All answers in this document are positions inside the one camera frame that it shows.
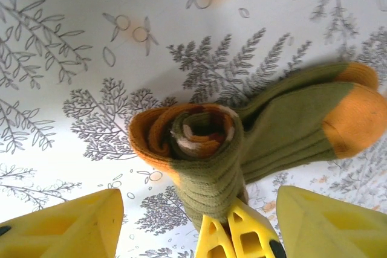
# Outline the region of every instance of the botanical print paper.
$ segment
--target botanical print paper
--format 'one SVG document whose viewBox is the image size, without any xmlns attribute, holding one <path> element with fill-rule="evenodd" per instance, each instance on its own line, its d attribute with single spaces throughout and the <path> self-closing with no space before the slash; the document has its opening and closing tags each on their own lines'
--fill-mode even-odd
<svg viewBox="0 0 387 258">
<path fill-rule="evenodd" d="M 315 63 L 371 65 L 387 92 L 387 0 L 0 0 L 3 221 L 119 188 L 117 258 L 193 258 L 198 233 L 127 125 L 181 102 L 241 106 Z M 280 185 L 387 213 L 387 138 L 248 185 L 280 234 Z"/>
</svg>

